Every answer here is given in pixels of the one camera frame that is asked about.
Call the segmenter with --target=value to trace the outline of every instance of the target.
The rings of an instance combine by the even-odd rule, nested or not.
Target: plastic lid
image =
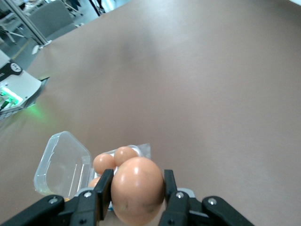
[[[92,175],[90,152],[68,131],[54,134],[48,141],[34,176],[35,189],[43,194],[73,198],[87,187]]]

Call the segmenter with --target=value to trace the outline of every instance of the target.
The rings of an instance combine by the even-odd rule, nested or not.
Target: egg
[[[116,163],[116,166],[119,167],[126,160],[129,160],[134,157],[138,157],[138,153],[134,151],[134,149],[125,146],[125,147],[120,147],[116,150],[114,154],[114,161]]]
[[[105,169],[115,169],[116,164],[114,161],[114,157],[107,153],[102,153],[96,156],[93,160],[93,168],[96,173],[103,174]]]
[[[165,184],[159,167],[144,157],[131,158],[118,168],[112,180],[114,212],[130,226],[145,225],[158,214],[164,192]]]
[[[99,181],[100,177],[96,177],[93,180],[90,181],[88,187],[95,187]]]

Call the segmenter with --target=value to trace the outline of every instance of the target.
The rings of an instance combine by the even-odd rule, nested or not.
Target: chair
[[[29,19],[47,40],[54,40],[77,28],[60,0],[43,5],[34,11]]]

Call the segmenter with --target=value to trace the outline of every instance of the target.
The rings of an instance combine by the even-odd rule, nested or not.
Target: metal pole
[[[23,14],[22,10],[13,1],[3,0],[3,2],[12,12],[14,12],[20,18],[22,23],[33,33],[40,45],[47,45],[49,43],[48,40],[44,37],[44,35],[37,29],[37,27],[30,21],[30,19]]]

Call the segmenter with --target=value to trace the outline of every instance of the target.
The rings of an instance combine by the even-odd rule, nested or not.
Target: green light
[[[11,91],[7,87],[1,87],[1,90],[6,93],[6,96],[9,96],[11,100],[15,99],[16,101],[14,103],[20,103],[23,101],[23,98],[19,97],[16,93]]]

